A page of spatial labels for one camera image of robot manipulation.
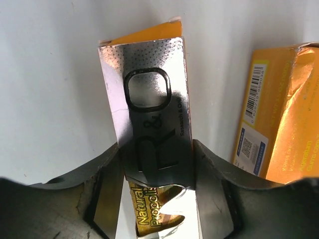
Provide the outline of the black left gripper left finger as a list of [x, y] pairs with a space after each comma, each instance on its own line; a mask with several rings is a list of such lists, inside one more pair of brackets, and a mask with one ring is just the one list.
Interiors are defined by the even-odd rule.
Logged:
[[0, 180], [3, 239], [113, 239], [124, 171], [119, 149], [104, 153], [46, 183]]

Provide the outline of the silver yellow toothpaste box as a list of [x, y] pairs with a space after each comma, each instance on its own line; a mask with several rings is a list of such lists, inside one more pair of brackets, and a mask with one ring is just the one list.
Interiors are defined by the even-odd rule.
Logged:
[[137, 238], [199, 238], [181, 19], [102, 41], [98, 54]]

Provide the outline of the plain yellow toothpaste box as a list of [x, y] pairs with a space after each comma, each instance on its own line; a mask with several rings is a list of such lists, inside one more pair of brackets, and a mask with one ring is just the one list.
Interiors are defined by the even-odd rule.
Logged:
[[253, 52], [232, 162], [281, 184], [318, 177], [318, 43]]

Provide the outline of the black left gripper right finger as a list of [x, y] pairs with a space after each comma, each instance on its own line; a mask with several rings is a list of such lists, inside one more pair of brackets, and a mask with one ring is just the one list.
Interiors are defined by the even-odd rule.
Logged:
[[195, 140], [195, 192], [205, 239], [316, 239], [319, 180], [275, 183]]

